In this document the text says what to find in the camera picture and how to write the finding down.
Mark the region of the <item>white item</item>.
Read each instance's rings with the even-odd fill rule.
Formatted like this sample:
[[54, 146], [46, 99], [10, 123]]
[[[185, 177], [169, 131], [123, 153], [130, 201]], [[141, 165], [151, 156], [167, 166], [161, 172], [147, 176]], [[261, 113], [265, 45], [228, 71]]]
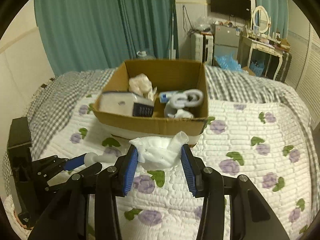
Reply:
[[115, 163], [116, 159], [114, 155], [97, 155], [96, 153], [89, 152], [85, 154], [84, 165], [89, 167], [95, 163]]

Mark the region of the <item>dark blue tissue pack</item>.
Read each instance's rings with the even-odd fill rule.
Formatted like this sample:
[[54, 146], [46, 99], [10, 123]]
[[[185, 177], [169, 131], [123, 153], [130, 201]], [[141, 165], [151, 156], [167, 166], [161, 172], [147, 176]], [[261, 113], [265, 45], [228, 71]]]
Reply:
[[152, 117], [153, 101], [133, 92], [103, 92], [99, 107], [100, 112], [123, 116]]

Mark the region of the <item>white plastic bag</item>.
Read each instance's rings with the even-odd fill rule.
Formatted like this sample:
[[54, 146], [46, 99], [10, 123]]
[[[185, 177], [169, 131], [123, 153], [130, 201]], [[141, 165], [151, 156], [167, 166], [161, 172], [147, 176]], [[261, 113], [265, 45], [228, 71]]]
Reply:
[[142, 137], [130, 140], [137, 149], [138, 162], [145, 170], [155, 171], [176, 166], [181, 158], [181, 149], [189, 137], [184, 132], [173, 138]]

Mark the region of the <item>white tissue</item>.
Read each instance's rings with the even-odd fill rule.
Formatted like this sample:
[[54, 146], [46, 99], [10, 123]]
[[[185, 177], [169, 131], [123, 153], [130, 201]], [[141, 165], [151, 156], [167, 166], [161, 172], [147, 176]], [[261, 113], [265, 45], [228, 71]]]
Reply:
[[142, 96], [148, 100], [154, 101], [157, 93], [157, 87], [152, 86], [152, 82], [145, 74], [139, 74], [129, 78], [129, 91]]

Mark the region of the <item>white grey sock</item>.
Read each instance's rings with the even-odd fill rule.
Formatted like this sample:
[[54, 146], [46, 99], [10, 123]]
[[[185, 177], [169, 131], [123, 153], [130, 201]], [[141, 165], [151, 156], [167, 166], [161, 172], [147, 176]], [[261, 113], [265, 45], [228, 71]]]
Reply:
[[203, 100], [204, 94], [199, 89], [174, 92], [166, 102], [164, 117], [172, 119], [192, 119], [194, 115], [187, 109], [201, 106]]

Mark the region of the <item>light blue tissue pack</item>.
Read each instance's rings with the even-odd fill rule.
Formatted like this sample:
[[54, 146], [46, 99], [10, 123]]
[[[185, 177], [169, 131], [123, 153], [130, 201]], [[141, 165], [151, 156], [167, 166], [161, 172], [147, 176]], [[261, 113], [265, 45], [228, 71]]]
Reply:
[[160, 101], [160, 103], [167, 103], [174, 94], [183, 93], [183, 92], [184, 92], [184, 90], [160, 92], [159, 93], [159, 101]]

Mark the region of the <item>grey checkered bed sheet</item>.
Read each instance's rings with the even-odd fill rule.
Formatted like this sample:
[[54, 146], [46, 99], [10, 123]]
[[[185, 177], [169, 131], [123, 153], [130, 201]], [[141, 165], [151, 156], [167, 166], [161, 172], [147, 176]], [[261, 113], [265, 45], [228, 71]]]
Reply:
[[[113, 74], [112, 69], [68, 72], [48, 83], [46, 88], [38, 89], [24, 112], [31, 132], [33, 158], [39, 157], [52, 137], [67, 125], [78, 101], [99, 92]], [[312, 187], [319, 190], [319, 162], [311, 134], [311, 115], [292, 87], [216, 67], [206, 67], [206, 78], [210, 99], [238, 103], [280, 102], [297, 114], [306, 138]]]

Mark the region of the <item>white floral quilted blanket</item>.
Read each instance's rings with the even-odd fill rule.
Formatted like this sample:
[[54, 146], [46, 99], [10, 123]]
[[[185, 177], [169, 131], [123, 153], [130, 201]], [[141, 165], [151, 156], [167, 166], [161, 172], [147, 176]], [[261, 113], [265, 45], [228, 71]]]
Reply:
[[[166, 148], [170, 139], [127, 140], [111, 134], [82, 99], [67, 126], [45, 146], [38, 160], [51, 155], [73, 158], [93, 152], [115, 163], [130, 146]], [[223, 176], [249, 177], [282, 223], [298, 239], [319, 211], [319, 166], [302, 107], [283, 103], [209, 101], [210, 122], [192, 147]], [[159, 153], [139, 160], [131, 190], [117, 198], [123, 239], [195, 239], [202, 198], [188, 190], [179, 160]]]

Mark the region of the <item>white louvered wardrobe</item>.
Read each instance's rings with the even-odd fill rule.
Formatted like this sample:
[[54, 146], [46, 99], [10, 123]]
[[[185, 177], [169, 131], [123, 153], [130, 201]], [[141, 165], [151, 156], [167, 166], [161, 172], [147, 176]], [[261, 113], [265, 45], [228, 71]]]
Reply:
[[319, 126], [319, 36], [295, 2], [287, 0], [287, 4], [287, 41], [292, 61], [285, 82], [307, 105], [315, 130]]

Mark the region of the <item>teal curtain left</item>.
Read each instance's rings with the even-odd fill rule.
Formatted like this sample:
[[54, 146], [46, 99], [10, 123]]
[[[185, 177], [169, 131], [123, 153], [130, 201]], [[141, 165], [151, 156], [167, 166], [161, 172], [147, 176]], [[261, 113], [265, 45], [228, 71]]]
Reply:
[[114, 68], [146, 51], [169, 57], [175, 0], [34, 0], [36, 23], [55, 75]]

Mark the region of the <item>teal curtain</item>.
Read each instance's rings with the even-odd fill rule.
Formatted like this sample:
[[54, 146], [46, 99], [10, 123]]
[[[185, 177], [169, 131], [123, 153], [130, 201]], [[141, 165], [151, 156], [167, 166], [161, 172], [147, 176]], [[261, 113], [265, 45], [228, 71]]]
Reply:
[[169, 57], [175, 0], [34, 0], [36, 23], [55, 75], [114, 68], [146, 51]]
[[289, 13], [287, 0], [256, 0], [256, 6], [263, 6], [271, 18], [271, 34], [279, 32], [287, 38]]

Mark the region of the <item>clear water jug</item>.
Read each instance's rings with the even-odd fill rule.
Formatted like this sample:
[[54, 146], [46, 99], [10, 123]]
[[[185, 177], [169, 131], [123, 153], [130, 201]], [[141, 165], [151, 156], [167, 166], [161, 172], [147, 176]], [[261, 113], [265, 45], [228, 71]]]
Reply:
[[136, 52], [137, 59], [140, 60], [154, 60], [155, 57], [152, 55], [149, 55], [146, 51], [137, 51]]

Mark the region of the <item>blue laundry basket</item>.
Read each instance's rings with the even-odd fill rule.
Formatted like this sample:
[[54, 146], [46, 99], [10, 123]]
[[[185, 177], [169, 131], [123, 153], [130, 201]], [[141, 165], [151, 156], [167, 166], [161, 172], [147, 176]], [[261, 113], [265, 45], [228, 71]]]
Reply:
[[249, 65], [249, 69], [258, 77], [262, 75], [264, 68], [265, 65], [263, 60], [253, 60]]

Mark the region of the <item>box of blue bottles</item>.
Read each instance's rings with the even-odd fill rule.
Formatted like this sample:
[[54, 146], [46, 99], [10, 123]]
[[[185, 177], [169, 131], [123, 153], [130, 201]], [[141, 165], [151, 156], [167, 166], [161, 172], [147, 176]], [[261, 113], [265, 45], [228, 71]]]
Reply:
[[241, 64], [233, 58], [232, 53], [223, 56], [214, 56], [214, 62], [221, 69], [255, 76], [248, 67], [242, 67]]

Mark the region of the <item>dark suitcase by wardrobe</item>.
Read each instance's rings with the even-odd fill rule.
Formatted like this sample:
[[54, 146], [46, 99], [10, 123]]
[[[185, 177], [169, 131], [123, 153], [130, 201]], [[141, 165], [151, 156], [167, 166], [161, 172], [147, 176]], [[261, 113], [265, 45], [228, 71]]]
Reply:
[[289, 68], [290, 68], [290, 64], [291, 64], [291, 60], [292, 60], [292, 55], [288, 52], [283, 52], [283, 62], [281, 64], [281, 68], [277, 74], [276, 80], [280, 81], [282, 83], [285, 82]]

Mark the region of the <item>white upright mop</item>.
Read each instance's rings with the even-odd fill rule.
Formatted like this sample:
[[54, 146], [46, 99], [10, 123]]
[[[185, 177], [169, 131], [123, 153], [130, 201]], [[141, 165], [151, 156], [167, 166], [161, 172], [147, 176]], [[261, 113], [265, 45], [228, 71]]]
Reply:
[[174, 38], [175, 38], [175, 35], [174, 35], [174, 12], [172, 12], [172, 15], [171, 15], [171, 43], [170, 43], [170, 59], [171, 60], [175, 60], [176, 59], [176, 50], [174, 48]]

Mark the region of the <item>white dressing table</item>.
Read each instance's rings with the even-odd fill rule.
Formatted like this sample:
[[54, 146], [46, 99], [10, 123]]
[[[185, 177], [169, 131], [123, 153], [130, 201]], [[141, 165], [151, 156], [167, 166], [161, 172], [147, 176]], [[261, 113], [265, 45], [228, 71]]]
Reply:
[[269, 44], [242, 35], [239, 40], [237, 60], [242, 67], [249, 67], [253, 60], [266, 61], [264, 77], [276, 80], [284, 63], [284, 53]]

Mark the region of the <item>silver mini fridge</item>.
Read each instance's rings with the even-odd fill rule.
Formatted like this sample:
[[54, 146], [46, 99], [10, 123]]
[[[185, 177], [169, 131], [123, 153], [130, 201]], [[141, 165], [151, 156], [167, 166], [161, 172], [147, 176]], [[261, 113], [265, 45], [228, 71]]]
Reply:
[[214, 25], [213, 29], [213, 56], [232, 56], [237, 59], [240, 40], [239, 28], [226, 27], [223, 25]]

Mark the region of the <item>white suitcase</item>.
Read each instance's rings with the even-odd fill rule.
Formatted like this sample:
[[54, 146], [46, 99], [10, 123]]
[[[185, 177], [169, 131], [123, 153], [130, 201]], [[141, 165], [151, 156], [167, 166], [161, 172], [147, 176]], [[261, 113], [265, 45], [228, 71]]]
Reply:
[[191, 35], [191, 59], [211, 66], [213, 62], [214, 37], [209, 34]]

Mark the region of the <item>white oval vanity mirror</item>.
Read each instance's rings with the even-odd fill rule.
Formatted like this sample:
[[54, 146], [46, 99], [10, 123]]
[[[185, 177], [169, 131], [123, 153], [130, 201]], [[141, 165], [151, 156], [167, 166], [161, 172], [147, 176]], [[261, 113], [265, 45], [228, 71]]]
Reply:
[[262, 5], [257, 6], [253, 10], [251, 22], [255, 34], [265, 34], [269, 31], [270, 16]]

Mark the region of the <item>teal curtain right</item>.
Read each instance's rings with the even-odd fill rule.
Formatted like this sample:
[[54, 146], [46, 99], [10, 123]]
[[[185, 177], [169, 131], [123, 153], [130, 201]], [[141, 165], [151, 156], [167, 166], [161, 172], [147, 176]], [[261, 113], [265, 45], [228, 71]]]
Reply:
[[279, 32], [287, 38], [289, 13], [287, 0], [256, 0], [256, 6], [263, 6], [271, 18], [271, 34]]

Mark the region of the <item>black wall television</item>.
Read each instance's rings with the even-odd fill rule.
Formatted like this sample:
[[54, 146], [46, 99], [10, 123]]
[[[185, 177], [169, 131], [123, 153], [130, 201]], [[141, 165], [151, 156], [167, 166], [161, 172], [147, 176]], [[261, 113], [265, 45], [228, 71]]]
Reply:
[[246, 21], [251, 19], [250, 0], [210, 0], [210, 10]]

